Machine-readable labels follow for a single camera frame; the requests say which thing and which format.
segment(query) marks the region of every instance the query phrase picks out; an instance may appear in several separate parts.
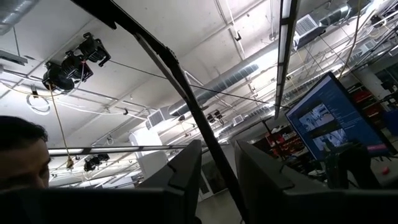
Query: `shelving unit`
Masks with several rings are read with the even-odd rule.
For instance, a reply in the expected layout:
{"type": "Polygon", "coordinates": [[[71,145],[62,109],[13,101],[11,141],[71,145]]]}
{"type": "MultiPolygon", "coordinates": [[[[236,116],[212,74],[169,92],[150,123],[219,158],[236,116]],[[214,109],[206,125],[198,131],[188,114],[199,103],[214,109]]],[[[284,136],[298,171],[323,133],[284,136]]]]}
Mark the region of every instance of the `shelving unit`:
{"type": "Polygon", "coordinates": [[[357,83],[347,88],[348,93],[356,102],[357,106],[362,109],[365,115],[379,128],[385,127],[382,118],[383,107],[376,97],[362,83],[357,83]]]}

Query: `red object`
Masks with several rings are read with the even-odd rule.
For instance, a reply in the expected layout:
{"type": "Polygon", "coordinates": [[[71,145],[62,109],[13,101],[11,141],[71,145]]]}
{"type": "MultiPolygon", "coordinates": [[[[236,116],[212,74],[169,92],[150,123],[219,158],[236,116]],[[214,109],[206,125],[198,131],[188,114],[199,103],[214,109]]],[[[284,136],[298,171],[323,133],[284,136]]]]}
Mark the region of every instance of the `red object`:
{"type": "Polygon", "coordinates": [[[383,168],[383,171],[381,173],[383,175],[387,175],[388,173],[390,173],[390,168],[388,168],[388,167],[383,168]]]}

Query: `black monitor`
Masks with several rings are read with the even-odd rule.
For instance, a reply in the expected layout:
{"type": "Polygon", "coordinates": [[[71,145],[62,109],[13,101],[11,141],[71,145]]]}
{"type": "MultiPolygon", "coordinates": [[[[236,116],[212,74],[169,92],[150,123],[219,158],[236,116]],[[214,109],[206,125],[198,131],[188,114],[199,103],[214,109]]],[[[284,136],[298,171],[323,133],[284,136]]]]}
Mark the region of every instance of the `black monitor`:
{"type": "Polygon", "coordinates": [[[383,133],[356,107],[331,72],[285,115],[317,160],[324,160],[333,149],[350,142],[366,147],[370,156],[397,153],[383,133]]]}

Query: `desk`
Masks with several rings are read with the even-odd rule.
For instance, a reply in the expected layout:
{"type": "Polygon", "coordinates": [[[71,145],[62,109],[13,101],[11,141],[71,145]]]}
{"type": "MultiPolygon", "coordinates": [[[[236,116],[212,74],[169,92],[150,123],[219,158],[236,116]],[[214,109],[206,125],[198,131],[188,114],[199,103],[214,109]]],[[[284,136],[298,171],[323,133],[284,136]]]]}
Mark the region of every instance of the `desk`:
{"type": "MultiPolygon", "coordinates": [[[[386,158],[383,158],[383,161],[377,161],[375,159],[372,159],[371,169],[381,186],[386,189],[398,189],[398,159],[391,159],[391,161],[386,158]],[[390,169],[390,173],[383,175],[382,170],[385,167],[390,169]]],[[[356,184],[350,172],[348,172],[348,179],[356,184]]]]}

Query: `air vent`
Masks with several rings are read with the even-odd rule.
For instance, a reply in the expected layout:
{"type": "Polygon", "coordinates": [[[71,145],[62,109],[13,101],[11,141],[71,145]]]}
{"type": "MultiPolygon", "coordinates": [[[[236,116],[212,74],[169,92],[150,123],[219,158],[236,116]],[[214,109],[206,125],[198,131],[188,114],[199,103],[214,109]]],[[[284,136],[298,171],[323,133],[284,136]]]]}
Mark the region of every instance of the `air vent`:
{"type": "Polygon", "coordinates": [[[297,21],[295,31],[298,34],[298,37],[301,38],[315,30],[317,27],[318,24],[312,19],[312,17],[310,15],[306,15],[297,21]]]}
{"type": "Polygon", "coordinates": [[[234,117],[233,122],[234,126],[241,123],[243,121],[243,117],[241,115],[234,117]]]}
{"type": "Polygon", "coordinates": [[[148,116],[149,123],[152,127],[160,122],[164,121],[164,117],[161,110],[157,110],[155,113],[148,116]]]}
{"type": "Polygon", "coordinates": [[[369,42],[365,43],[365,47],[367,47],[369,50],[373,49],[373,47],[376,46],[376,41],[370,40],[369,42]]]}

